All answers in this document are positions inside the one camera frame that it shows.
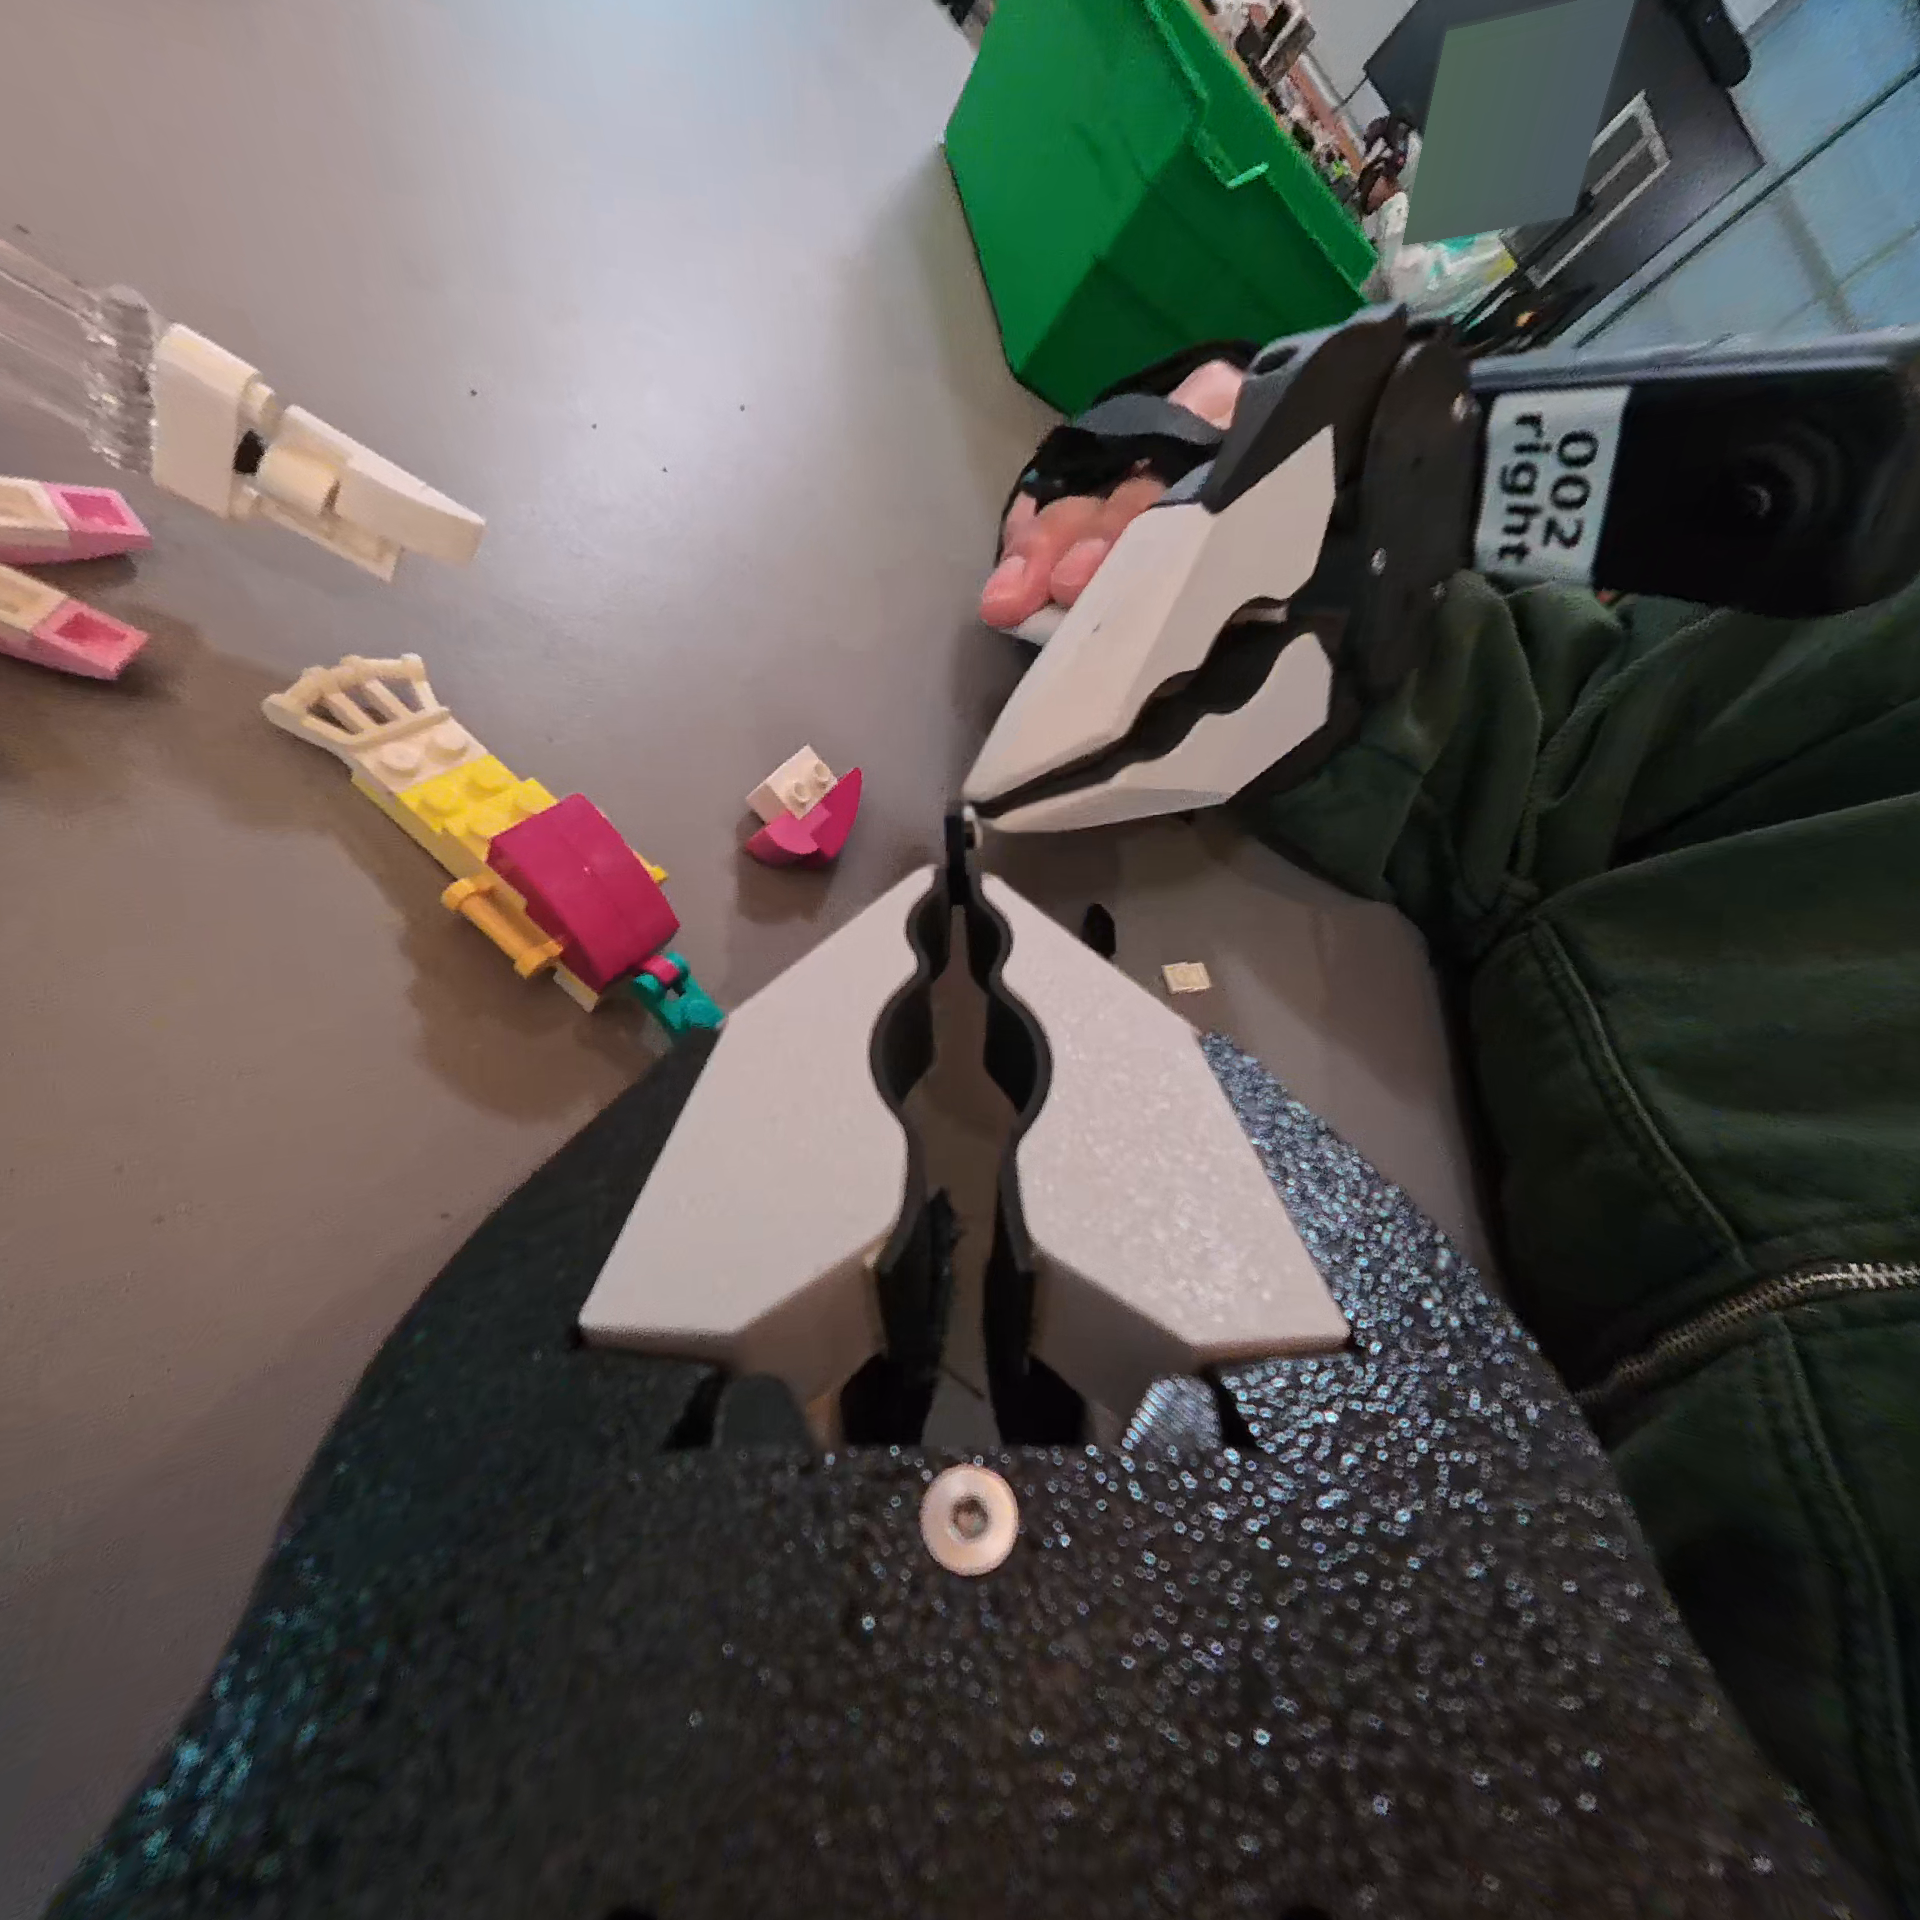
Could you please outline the green plastic bin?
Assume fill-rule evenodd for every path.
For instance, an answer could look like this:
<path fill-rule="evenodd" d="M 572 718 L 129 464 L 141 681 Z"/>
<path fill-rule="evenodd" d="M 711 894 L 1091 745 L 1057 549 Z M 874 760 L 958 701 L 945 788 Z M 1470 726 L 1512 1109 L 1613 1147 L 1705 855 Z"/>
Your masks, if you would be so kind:
<path fill-rule="evenodd" d="M 1005 359 L 1063 415 L 1340 324 L 1376 254 L 1188 1 L 1005 1 L 945 132 Z"/>

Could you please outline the white and magenta lego piece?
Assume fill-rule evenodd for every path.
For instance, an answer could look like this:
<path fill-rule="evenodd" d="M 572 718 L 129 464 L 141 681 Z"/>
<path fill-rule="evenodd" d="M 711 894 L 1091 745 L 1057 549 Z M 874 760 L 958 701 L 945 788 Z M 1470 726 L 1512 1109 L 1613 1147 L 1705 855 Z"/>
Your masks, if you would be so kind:
<path fill-rule="evenodd" d="M 746 805 L 759 825 L 743 854 L 766 867 L 826 867 L 835 864 L 858 819 L 862 769 L 837 773 L 803 745 L 756 781 Z"/>

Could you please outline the person's right forearm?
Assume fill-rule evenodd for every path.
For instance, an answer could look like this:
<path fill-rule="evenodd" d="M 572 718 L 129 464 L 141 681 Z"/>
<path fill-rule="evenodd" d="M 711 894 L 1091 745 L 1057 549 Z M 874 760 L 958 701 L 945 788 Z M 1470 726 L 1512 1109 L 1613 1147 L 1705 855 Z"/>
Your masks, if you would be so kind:
<path fill-rule="evenodd" d="M 1917 882 L 1918 588 L 1808 619 L 1464 573 L 1428 658 L 1306 779 L 1240 801 L 1453 968 L 1579 886 L 1785 830 L 1863 897 Z"/>

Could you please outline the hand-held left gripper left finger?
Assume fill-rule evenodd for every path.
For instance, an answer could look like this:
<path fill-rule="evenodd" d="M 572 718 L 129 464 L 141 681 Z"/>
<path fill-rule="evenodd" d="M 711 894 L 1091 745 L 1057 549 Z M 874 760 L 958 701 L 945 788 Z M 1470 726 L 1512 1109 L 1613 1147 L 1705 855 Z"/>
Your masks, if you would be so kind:
<path fill-rule="evenodd" d="M 935 1065 L 949 871 L 925 866 L 733 1009 L 581 1310 L 596 1347 L 925 1411 L 949 1255 L 907 1102 Z"/>

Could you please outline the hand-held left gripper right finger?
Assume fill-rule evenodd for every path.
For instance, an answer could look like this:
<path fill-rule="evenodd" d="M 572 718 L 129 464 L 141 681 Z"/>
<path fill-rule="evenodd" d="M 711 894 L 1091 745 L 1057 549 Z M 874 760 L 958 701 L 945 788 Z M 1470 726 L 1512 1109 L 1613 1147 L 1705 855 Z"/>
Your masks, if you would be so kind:
<path fill-rule="evenodd" d="M 983 1277 L 996 1407 L 1340 1352 L 1349 1319 L 1198 1031 L 998 875 L 971 875 L 983 1062 L 1014 1111 Z"/>

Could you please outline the white and clear lego assembly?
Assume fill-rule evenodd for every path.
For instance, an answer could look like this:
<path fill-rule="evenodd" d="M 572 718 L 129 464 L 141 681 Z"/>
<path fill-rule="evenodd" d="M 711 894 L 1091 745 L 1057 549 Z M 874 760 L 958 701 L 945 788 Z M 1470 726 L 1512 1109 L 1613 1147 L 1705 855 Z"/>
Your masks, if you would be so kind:
<path fill-rule="evenodd" d="M 391 582 L 402 558 L 471 564 L 484 518 L 276 391 L 125 284 L 85 286 L 3 243 L 4 398 L 113 467 L 222 521 L 260 519 Z"/>

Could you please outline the person's right hand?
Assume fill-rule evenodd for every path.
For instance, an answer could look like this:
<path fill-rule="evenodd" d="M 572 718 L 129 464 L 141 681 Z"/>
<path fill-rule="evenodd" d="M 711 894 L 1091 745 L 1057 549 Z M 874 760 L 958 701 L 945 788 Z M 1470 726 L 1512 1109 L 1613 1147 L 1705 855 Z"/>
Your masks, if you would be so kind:
<path fill-rule="evenodd" d="M 1258 351 L 1185 347 L 1052 427 L 1009 494 L 979 618 L 1016 632 L 1068 609 L 1129 525 L 1218 455 Z"/>

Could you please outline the yellow and magenta lego build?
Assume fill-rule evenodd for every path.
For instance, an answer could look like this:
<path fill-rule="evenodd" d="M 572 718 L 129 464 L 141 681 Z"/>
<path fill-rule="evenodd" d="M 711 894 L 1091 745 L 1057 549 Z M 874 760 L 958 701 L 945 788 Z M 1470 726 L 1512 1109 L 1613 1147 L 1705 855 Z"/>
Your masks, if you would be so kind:
<path fill-rule="evenodd" d="M 670 1038 L 724 1027 L 677 949 L 665 869 L 588 796 L 559 796 L 495 755 L 436 696 L 418 655 L 309 668 L 260 709 L 349 769 L 444 871 L 444 909 L 521 980 L 548 980 L 588 1012 L 633 995 Z"/>

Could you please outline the pink lego wedge piece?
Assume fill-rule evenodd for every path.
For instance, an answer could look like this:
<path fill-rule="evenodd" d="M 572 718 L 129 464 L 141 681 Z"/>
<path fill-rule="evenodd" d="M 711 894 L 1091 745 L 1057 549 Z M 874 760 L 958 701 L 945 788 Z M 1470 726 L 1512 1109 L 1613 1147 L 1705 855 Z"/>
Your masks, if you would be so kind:
<path fill-rule="evenodd" d="M 153 533 L 113 487 L 4 474 L 0 561 L 14 568 L 119 559 L 153 549 Z"/>
<path fill-rule="evenodd" d="M 3 565 L 3 655 L 93 681 L 119 681 L 151 635 L 37 576 Z"/>

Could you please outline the dark green jacket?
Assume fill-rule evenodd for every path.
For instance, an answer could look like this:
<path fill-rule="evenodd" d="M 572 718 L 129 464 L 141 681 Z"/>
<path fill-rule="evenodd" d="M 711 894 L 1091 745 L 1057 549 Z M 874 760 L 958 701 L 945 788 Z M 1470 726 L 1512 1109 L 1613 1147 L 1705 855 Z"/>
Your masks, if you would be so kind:
<path fill-rule="evenodd" d="M 1917 1916 L 1917 801 L 1573 883 L 1466 973 L 1504 1271 L 1742 1725 Z"/>

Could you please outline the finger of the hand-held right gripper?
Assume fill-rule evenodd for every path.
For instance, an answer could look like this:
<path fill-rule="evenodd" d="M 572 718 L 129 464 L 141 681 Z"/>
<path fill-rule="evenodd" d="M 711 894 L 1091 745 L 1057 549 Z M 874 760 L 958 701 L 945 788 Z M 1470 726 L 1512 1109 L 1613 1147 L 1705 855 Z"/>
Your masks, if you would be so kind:
<path fill-rule="evenodd" d="M 1213 511 L 1156 506 L 1117 540 L 989 731 L 983 752 L 1046 772 L 1114 745 L 1156 691 L 1188 681 L 1231 628 L 1308 628 L 1289 618 L 1316 572 L 1333 519 L 1333 427 L 1318 430 L 1249 492 Z"/>
<path fill-rule="evenodd" d="M 1228 628 L 1200 670 L 1156 689 L 1118 742 L 1041 769 L 983 750 L 973 813 L 1010 835 L 1068 833 L 1222 805 L 1308 744 L 1334 709 L 1334 670 L 1308 628 Z"/>

